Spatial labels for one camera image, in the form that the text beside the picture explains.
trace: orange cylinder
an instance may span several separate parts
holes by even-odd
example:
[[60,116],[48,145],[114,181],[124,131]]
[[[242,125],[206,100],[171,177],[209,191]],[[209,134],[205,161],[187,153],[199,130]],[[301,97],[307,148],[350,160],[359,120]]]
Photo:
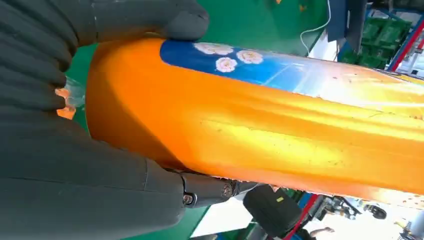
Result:
[[164,167],[423,208],[423,94],[355,65],[147,38],[99,46],[86,114],[93,138]]

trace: white flower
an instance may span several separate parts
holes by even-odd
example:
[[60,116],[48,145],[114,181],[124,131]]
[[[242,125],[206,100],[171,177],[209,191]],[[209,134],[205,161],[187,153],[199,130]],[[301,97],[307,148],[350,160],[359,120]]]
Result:
[[223,73],[230,73],[236,69],[237,61],[229,57],[216,60],[216,69]]
[[237,58],[245,64],[260,64],[264,61],[260,53],[249,50],[241,50],[237,52]]
[[216,44],[216,43],[205,43],[198,42],[193,44],[194,47],[205,54],[218,54],[218,55],[227,55],[232,53],[234,50],[228,45]]

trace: metal bolt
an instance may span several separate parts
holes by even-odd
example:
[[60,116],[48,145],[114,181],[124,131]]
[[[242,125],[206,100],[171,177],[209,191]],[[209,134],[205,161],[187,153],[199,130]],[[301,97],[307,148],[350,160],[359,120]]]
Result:
[[229,184],[225,184],[225,186],[222,188],[222,196],[226,198],[231,198],[231,195],[233,194],[233,189]]
[[186,205],[190,205],[193,202],[193,197],[191,195],[184,194],[182,197],[182,203]]

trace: plastic wrap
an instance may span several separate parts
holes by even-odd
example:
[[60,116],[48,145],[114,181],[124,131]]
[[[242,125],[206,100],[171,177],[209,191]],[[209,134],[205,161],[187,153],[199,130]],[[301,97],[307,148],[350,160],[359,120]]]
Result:
[[66,107],[57,110],[57,115],[72,119],[77,112],[77,108],[86,103],[86,89],[76,80],[66,77],[66,85],[64,88],[55,90],[56,94],[65,99]]

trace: white cable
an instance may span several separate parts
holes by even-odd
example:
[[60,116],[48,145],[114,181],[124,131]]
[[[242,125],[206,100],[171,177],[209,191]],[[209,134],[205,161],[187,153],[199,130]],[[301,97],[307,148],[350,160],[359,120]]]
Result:
[[317,28],[310,29],[310,30],[305,30],[305,31],[303,31],[303,32],[300,34],[300,41],[302,42],[303,46],[306,48],[306,50],[307,50],[307,55],[308,55],[308,56],[309,56],[309,54],[311,54],[311,52],[309,51],[308,46],[306,46],[306,44],[305,44],[305,42],[304,42],[303,35],[304,35],[305,33],[310,33],[310,32],[313,32],[313,31],[316,31],[316,30],[319,30],[319,29],[325,28],[325,27],[329,24],[329,22],[330,22],[330,20],[331,20],[330,0],[327,0],[327,5],[328,5],[328,20],[327,20],[327,22],[326,22],[326,23],[324,23],[324,25],[322,25],[322,26],[319,26],[319,27],[317,27]]

